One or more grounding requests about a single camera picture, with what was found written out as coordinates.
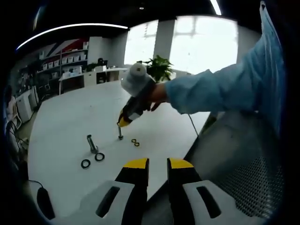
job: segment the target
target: perforated metal surface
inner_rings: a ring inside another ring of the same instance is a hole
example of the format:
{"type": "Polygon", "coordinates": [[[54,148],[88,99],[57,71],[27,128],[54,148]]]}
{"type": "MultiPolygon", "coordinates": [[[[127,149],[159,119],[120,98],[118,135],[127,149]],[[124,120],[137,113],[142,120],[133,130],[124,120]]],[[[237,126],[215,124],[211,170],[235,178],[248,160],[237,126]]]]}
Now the perforated metal surface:
{"type": "Polygon", "coordinates": [[[282,168],[270,165],[263,157],[213,182],[230,194],[237,208],[248,216],[270,218],[283,199],[282,168]]]}

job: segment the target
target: black mouse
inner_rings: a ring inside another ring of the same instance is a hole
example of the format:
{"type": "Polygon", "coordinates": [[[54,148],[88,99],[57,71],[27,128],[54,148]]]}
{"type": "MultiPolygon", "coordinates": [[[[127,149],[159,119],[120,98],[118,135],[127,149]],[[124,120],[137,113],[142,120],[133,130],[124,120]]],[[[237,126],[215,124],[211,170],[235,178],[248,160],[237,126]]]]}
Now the black mouse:
{"type": "Polygon", "coordinates": [[[37,204],[45,217],[48,219],[55,218],[48,191],[43,187],[37,191],[37,204]]]}

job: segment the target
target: light blue sleeve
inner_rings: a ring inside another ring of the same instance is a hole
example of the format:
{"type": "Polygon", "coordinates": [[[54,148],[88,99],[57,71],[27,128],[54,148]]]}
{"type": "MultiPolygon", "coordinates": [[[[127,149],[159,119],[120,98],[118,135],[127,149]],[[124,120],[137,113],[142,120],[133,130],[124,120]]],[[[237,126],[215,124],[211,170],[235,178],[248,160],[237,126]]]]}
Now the light blue sleeve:
{"type": "Polygon", "coordinates": [[[215,73],[206,70],[192,76],[176,78],[165,84],[172,107],[179,113],[199,111],[257,110],[263,74],[259,58],[263,57],[261,39],[242,59],[215,73]]]}

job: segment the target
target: window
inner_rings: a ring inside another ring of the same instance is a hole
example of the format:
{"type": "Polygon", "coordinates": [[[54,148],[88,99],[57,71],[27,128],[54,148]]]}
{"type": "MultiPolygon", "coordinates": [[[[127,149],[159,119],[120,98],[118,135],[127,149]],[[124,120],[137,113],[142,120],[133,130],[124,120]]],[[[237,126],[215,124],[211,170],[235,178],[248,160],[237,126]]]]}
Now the window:
{"type": "Polygon", "coordinates": [[[236,63],[238,31],[235,21],[209,16],[180,16],[174,27],[170,62],[173,68],[198,74],[216,72],[236,63]]]}
{"type": "Polygon", "coordinates": [[[148,61],[154,53],[158,20],[132,27],[128,33],[124,64],[148,61]]]}

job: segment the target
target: ceiling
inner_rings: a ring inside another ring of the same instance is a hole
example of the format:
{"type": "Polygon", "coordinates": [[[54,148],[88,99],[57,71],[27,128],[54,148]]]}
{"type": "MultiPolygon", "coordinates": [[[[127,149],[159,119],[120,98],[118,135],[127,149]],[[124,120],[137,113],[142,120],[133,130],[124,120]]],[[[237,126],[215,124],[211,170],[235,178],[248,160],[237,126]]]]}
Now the ceiling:
{"type": "MultiPolygon", "coordinates": [[[[217,0],[222,16],[238,21],[239,25],[260,32],[260,0],[217,0]]],[[[27,0],[7,11],[5,26],[9,34],[7,45],[15,50],[28,38],[51,28],[74,23],[110,23],[133,27],[152,21],[168,20],[178,15],[215,15],[210,0],[125,0],[109,1],[61,1],[61,0],[27,0]],[[35,16],[40,9],[36,28],[33,30],[35,16]]],[[[30,41],[17,51],[24,55],[60,40],[103,36],[112,38],[125,32],[120,28],[99,26],[75,27],[47,33],[30,41]]]]}

